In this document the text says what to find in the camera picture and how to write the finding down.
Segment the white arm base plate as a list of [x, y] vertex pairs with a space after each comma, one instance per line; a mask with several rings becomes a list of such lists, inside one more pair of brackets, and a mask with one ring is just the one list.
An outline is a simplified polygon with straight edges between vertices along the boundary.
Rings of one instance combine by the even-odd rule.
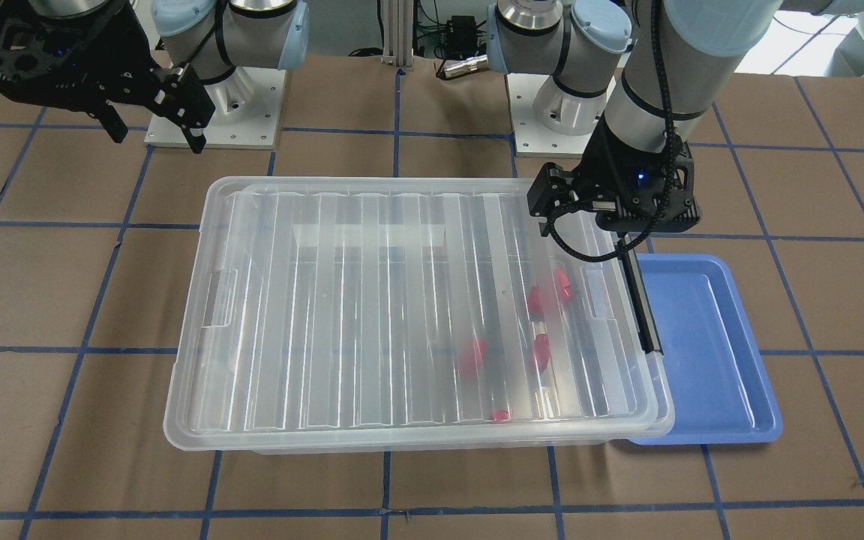
[[277, 140], [287, 72], [237, 67], [222, 82], [205, 87], [214, 112], [205, 127], [205, 149], [272, 150]]
[[515, 153], [529, 158], [580, 158], [615, 89], [597, 97], [563, 92], [552, 76], [511, 73], [506, 78]]

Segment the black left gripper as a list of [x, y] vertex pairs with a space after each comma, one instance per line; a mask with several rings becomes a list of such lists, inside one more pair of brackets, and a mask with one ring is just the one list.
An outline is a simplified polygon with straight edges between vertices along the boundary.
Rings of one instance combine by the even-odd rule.
[[[574, 169], [543, 163], [527, 192], [528, 211], [534, 218], [546, 219], [565, 213], [593, 212], [599, 228], [630, 233], [646, 229], [658, 206], [665, 201], [664, 214], [653, 229], [658, 233], [685, 232], [700, 223], [702, 211], [694, 195], [692, 150], [680, 138], [676, 139], [674, 150], [674, 178], [666, 191], [665, 155], [627, 145], [601, 120]], [[663, 353], [641, 264], [630, 245], [626, 235], [617, 236], [639, 343], [645, 353]]]

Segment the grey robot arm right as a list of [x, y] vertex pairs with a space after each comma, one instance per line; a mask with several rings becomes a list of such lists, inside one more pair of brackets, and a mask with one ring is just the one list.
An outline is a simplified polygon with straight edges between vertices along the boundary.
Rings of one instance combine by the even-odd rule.
[[144, 107], [196, 154], [210, 125], [254, 105], [248, 69], [294, 71], [308, 52], [303, 1], [154, 1], [171, 66], [155, 61], [129, 1], [21, 1], [4, 13], [4, 98], [85, 114], [114, 143], [129, 131], [116, 106]]

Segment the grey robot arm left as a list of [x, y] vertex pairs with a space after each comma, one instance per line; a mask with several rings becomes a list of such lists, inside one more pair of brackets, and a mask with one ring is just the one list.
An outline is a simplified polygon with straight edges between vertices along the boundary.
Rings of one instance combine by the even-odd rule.
[[497, 1], [493, 71], [545, 75], [562, 97], [602, 107], [580, 163], [545, 163], [528, 190], [539, 232], [587, 263], [618, 260], [646, 353], [661, 341], [635, 249], [702, 211], [687, 140], [779, 1]]

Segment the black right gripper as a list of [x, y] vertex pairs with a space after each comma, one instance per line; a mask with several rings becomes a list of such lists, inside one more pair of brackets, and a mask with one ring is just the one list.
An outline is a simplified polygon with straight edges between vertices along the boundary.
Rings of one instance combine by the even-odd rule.
[[114, 143], [129, 134], [116, 104], [145, 107], [178, 127], [196, 155], [205, 150], [215, 113], [192, 65], [164, 67], [153, 59], [128, 1], [100, 1], [62, 18], [9, 10], [0, 31], [0, 95], [86, 114]]

